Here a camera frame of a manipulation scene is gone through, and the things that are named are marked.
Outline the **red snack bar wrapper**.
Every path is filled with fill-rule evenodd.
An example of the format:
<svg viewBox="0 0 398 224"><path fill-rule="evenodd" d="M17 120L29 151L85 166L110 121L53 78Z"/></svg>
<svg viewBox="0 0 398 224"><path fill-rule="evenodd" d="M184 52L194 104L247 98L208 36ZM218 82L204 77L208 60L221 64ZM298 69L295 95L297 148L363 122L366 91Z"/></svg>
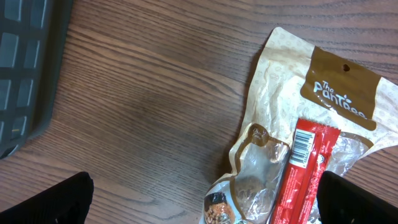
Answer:
<svg viewBox="0 0 398 224"><path fill-rule="evenodd" d="M272 224L308 222L320 178L340 130L305 119L297 121L292 153L282 181Z"/></svg>

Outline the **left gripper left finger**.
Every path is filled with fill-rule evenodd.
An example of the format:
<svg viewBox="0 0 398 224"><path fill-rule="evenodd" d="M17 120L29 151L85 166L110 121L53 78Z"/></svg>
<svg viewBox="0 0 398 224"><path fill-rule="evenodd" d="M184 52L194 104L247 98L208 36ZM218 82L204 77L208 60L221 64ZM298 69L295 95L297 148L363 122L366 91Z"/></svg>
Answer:
<svg viewBox="0 0 398 224"><path fill-rule="evenodd" d="M1 223L84 223L93 199L94 182L79 172L1 212Z"/></svg>

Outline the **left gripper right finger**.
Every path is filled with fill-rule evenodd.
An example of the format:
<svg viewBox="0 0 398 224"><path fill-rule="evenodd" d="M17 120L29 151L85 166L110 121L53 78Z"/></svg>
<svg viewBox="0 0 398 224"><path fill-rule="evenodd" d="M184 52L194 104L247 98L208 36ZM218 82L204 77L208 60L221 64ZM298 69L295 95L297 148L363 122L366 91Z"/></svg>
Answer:
<svg viewBox="0 0 398 224"><path fill-rule="evenodd" d="M397 224L397 207L325 171L317 190L322 224Z"/></svg>

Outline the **brown cookie bag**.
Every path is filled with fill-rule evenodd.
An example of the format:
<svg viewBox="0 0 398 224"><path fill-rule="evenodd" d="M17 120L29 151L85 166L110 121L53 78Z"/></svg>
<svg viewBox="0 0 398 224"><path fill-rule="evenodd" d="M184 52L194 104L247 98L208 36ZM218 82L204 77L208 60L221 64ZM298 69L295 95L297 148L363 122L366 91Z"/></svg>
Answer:
<svg viewBox="0 0 398 224"><path fill-rule="evenodd" d="M342 176L363 157L397 145L397 86L281 27L273 29L229 151L232 170L207 191L202 223L271 223L299 119L340 130L325 171ZM320 221L315 197L306 223Z"/></svg>

